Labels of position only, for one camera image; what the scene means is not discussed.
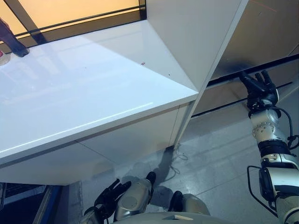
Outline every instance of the black glove-like hand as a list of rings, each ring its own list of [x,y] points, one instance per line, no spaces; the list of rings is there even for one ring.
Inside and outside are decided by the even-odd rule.
[[[131,181],[128,181],[125,184],[118,184],[119,182],[120,180],[116,179],[114,183],[106,188],[95,200],[94,206],[87,209],[84,215],[91,210],[94,210],[99,223],[103,223],[105,219],[112,216],[115,212],[117,202],[120,199],[120,195],[122,195],[131,186]]]
[[[245,72],[240,73],[240,80],[244,83],[248,92],[247,107],[251,113],[263,110],[264,108],[275,106],[278,102],[278,92],[271,81],[266,70],[256,73],[256,79],[247,75]]]

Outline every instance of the glass pane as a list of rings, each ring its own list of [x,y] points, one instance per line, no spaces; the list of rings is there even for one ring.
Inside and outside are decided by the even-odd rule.
[[[19,0],[38,28],[139,5],[138,0]]]
[[[0,0],[0,17],[9,25],[13,34],[26,32],[25,27],[23,27],[20,21],[2,0]]]

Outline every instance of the wire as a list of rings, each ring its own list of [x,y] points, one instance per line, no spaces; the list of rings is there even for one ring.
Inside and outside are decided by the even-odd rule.
[[[293,135],[293,125],[292,125],[292,119],[291,119],[290,114],[289,114],[285,109],[283,109],[283,108],[276,107],[276,106],[275,106],[274,108],[276,108],[276,109],[278,109],[278,110],[281,110],[281,111],[282,111],[283,113],[285,113],[286,116],[288,117],[288,119],[289,119],[289,125],[290,125],[290,136],[288,137],[288,140],[289,140],[289,142],[288,142],[288,147],[289,147],[290,150],[297,148],[297,147],[299,146],[299,141],[298,141],[298,144],[297,144],[297,145],[291,147],[293,141],[295,141],[296,138],[299,138],[299,135]]]
[[[290,124],[290,136],[293,136],[293,125],[292,125],[292,119],[291,119],[290,114],[289,114],[285,109],[282,109],[282,108],[280,108],[280,107],[276,107],[276,106],[275,106],[275,108],[281,110],[281,111],[282,111],[283,113],[285,113],[286,116],[288,117],[288,119],[289,119],[289,124]]]
[[[256,167],[256,166],[248,166],[247,167],[247,180],[248,180],[248,188],[249,188],[249,192],[251,194],[251,196],[257,201],[259,202],[264,208],[266,208],[269,212],[271,212],[275,217],[278,218],[278,215],[272,211],[270,208],[268,208],[267,205],[265,205],[264,203],[262,203],[253,193],[252,193],[252,190],[251,190],[251,184],[250,184],[250,175],[249,175],[249,168],[250,167],[253,167],[253,168],[257,168],[257,169],[261,169],[260,167]]]

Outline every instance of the window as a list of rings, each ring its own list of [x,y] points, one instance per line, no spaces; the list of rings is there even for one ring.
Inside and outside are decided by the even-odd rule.
[[[0,17],[26,47],[146,19],[145,0],[0,0]],[[0,49],[10,52],[0,42]]]

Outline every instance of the metal panel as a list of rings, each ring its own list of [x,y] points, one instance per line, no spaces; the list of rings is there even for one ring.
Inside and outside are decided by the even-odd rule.
[[[295,54],[298,0],[250,0],[212,79]]]
[[[299,60],[269,69],[268,73],[276,86],[291,82],[299,74]],[[237,101],[246,96],[247,90],[239,80],[207,88],[193,114]]]

